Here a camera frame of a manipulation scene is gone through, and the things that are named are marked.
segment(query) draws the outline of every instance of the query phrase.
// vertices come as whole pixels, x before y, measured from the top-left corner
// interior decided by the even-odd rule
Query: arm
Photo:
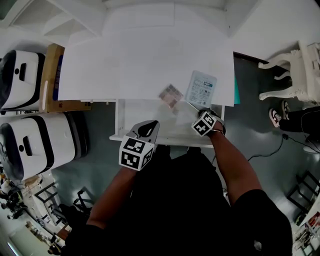
[[[214,129],[222,130],[221,123],[216,122]],[[230,203],[233,205],[241,195],[250,190],[262,190],[255,171],[244,155],[220,132],[213,131],[209,137],[227,186]]]
[[[88,225],[105,229],[108,222],[128,199],[133,188],[137,171],[122,167],[113,178],[103,195],[94,204]]]

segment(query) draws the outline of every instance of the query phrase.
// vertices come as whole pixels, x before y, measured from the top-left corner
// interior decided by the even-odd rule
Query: black cable
[[[312,147],[310,147],[310,146],[308,146],[308,145],[306,145],[306,144],[304,144],[304,143],[302,143],[302,142],[300,142],[300,141],[297,141],[297,140],[295,140],[295,139],[293,139],[293,138],[291,138],[291,137],[289,137],[289,136],[288,136],[288,138],[291,139],[291,140],[293,140],[293,141],[296,142],[296,143],[299,143],[299,144],[301,144],[301,145],[304,145],[304,146],[312,149],[313,151],[315,151],[315,152],[317,152],[317,153],[320,153],[320,150],[319,150],[317,147],[316,147],[316,148],[318,149],[318,151],[316,151],[314,148],[312,148]]]
[[[281,149],[283,143],[284,143],[284,136],[282,135],[281,144],[280,144],[280,146],[279,146],[275,151],[273,151],[273,152],[270,153],[270,154],[254,154],[253,156],[251,156],[251,157],[248,159],[248,162],[249,162],[252,158],[259,158],[259,157],[268,158],[268,157],[271,157],[272,155],[274,155],[275,153],[277,153],[277,152]]]
[[[15,211],[12,211],[11,213],[14,214],[14,213],[16,213],[17,211],[20,211],[20,210],[22,210],[22,209],[27,209],[27,208],[28,208],[28,206],[26,206],[26,207],[21,207],[21,208],[15,210]]]
[[[18,188],[19,190],[24,190],[27,186],[26,186],[26,184],[18,184],[15,187]]]
[[[213,165],[214,164],[214,160],[216,159],[216,155],[214,155],[213,159],[212,159],[212,162],[211,164]]]
[[[33,188],[35,188],[36,186],[38,186],[39,184],[37,185],[34,185],[32,188],[30,188],[29,190],[25,191],[22,195],[24,195],[25,193],[29,192],[30,190],[32,190]]]

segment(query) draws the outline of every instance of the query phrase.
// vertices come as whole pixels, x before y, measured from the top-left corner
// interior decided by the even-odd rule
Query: white sneaker
[[[274,125],[274,127],[279,127],[279,121],[282,119],[281,115],[277,113],[273,108],[269,110],[269,117]]]
[[[283,119],[289,120],[288,114],[290,112],[290,108],[289,108],[288,102],[286,100],[283,100],[281,102],[281,108],[282,108],[282,112],[283,112]]]

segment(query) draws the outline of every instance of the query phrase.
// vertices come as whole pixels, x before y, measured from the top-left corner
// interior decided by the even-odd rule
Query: person
[[[250,163],[221,132],[208,136],[229,204],[200,148],[171,159],[170,148],[158,145],[141,171],[119,170],[76,231],[73,255],[292,255],[291,225]]]
[[[316,120],[320,118],[320,106],[291,112],[287,101],[283,100],[281,108],[282,116],[274,108],[269,110],[269,117],[274,127],[287,132],[303,132],[312,135],[312,137],[319,137],[317,136],[319,127]]]

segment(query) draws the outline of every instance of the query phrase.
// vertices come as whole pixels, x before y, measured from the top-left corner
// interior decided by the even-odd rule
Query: cardboard box
[[[46,52],[41,77],[39,112],[64,112],[91,110],[90,102],[58,100],[60,71],[65,48],[51,44]]]

